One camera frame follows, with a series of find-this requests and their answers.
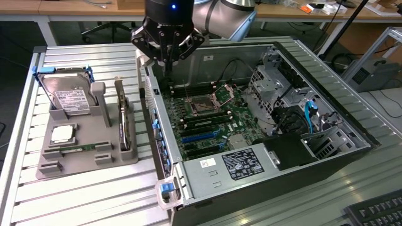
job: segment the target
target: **hard drive label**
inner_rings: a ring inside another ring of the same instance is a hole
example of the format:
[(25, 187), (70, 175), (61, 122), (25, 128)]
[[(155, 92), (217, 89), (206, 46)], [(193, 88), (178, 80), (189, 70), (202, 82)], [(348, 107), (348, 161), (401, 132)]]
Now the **hard drive label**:
[(57, 91), (55, 93), (66, 112), (90, 110), (90, 104), (83, 90)]
[(265, 171), (252, 148), (222, 156), (233, 180), (240, 180)]

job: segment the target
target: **aluminum extrusion table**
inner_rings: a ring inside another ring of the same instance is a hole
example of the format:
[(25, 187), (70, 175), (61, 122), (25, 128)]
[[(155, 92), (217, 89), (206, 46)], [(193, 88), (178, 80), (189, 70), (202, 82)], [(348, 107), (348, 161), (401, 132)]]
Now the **aluminum extrusion table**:
[[(340, 226), (349, 222), (344, 208), (402, 187), (401, 132), (306, 46), (290, 37), (249, 38), (245, 42), (280, 41), (371, 133), (383, 142), (365, 158), (329, 179), (204, 224)], [(29, 73), (9, 154), (0, 178), (2, 225), (170, 225), (157, 202), (158, 180), (138, 93), (135, 47), (127, 44), (50, 47), (35, 53), (31, 67), (90, 64), (97, 81), (107, 86), (106, 101), (117, 101), (115, 76), (135, 102), (138, 164), (39, 181), (35, 177), (50, 101)]]

